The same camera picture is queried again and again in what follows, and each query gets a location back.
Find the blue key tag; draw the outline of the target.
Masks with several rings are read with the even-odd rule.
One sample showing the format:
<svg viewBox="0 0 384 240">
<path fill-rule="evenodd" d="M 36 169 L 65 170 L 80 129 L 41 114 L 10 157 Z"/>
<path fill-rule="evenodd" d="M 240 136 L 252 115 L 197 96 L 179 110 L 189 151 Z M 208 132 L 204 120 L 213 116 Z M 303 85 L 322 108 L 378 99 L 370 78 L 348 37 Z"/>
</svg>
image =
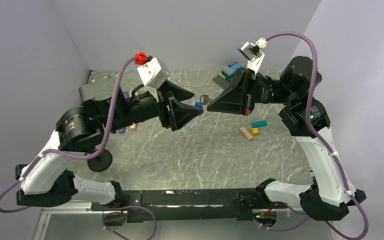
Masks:
<svg viewBox="0 0 384 240">
<path fill-rule="evenodd" d="M 197 107 L 197 108 L 200 108 L 200 109 L 203 109 L 203 108 L 204 108 L 204 106 L 203 106 L 200 102 L 196 102 L 196 103 L 194 104 L 194 106 Z"/>
</svg>

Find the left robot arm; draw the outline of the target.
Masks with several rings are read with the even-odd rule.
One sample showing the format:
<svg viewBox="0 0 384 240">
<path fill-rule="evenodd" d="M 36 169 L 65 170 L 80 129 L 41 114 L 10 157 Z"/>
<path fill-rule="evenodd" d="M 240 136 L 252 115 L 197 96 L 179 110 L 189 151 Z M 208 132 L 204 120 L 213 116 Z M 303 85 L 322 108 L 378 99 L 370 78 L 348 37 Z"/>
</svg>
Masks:
<svg viewBox="0 0 384 240">
<path fill-rule="evenodd" d="M 87 94 L 83 103 L 62 115 L 48 143 L 30 164 L 16 168 L 21 183 L 18 206 L 48 208 L 86 200 L 119 209 L 126 202 L 119 182 L 86 180 L 69 171 L 69 165 L 86 160 L 90 170 L 105 171 L 112 163 L 112 154 L 105 148 L 111 133 L 153 118 L 162 127 L 177 131 L 203 113 L 184 103 L 194 96 L 192 92 L 168 80 L 156 96 L 145 92 L 127 98 L 121 89 L 113 95 L 107 90 L 98 92 L 95 85 L 84 85 L 80 91 Z"/>
</svg>

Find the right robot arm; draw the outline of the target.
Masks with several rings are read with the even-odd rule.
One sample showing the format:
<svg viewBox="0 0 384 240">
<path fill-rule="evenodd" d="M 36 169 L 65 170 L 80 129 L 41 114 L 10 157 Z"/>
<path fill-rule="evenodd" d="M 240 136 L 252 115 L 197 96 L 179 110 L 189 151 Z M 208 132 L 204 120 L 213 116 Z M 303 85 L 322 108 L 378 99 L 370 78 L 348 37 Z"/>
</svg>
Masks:
<svg viewBox="0 0 384 240">
<path fill-rule="evenodd" d="M 350 206 L 366 199 L 366 194 L 338 168 L 328 113 L 320 101 L 309 97 L 312 68 L 313 61 L 307 56 L 294 57 L 279 79 L 240 68 L 207 110 L 245 116 L 256 104 L 282 104 L 279 116 L 304 151 L 312 183 L 298 185 L 267 179 L 256 187 L 256 203 L 262 208 L 284 203 L 300 207 L 316 221 L 340 221 Z"/>
</svg>

